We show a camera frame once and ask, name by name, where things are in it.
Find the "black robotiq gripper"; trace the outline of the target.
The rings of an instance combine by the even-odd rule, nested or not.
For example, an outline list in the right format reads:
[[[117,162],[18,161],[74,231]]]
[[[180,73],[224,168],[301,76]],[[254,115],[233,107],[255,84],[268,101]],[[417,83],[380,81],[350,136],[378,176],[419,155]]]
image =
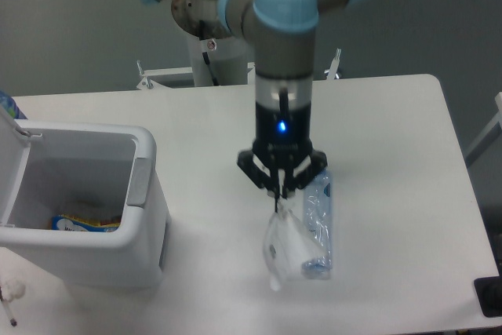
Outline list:
[[[259,189],[265,189],[274,199],[276,213],[280,195],[283,198],[294,196],[296,190],[306,188],[328,165],[326,153],[313,150],[310,124],[311,104],[283,114],[256,103],[253,150],[240,151],[237,165]],[[280,190],[278,171],[271,168],[272,155],[284,171]]]

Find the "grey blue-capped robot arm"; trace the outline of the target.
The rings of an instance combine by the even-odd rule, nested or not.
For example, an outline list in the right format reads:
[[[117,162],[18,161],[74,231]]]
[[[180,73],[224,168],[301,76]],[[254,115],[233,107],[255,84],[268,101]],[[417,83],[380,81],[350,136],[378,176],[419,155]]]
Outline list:
[[[315,31],[321,13],[359,1],[170,0],[191,46],[196,85],[245,80],[245,47],[253,48],[256,136],[237,164],[274,198],[292,197],[327,166],[310,139]]]

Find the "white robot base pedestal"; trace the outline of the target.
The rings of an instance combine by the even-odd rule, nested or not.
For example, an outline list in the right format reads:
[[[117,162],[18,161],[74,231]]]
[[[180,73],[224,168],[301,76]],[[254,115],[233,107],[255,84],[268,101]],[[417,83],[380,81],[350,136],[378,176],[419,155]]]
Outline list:
[[[278,100],[281,93],[298,99],[311,91],[318,17],[348,0],[172,1],[180,27],[198,39],[196,84],[244,82],[247,64],[235,44],[245,42],[255,49],[258,94]]]

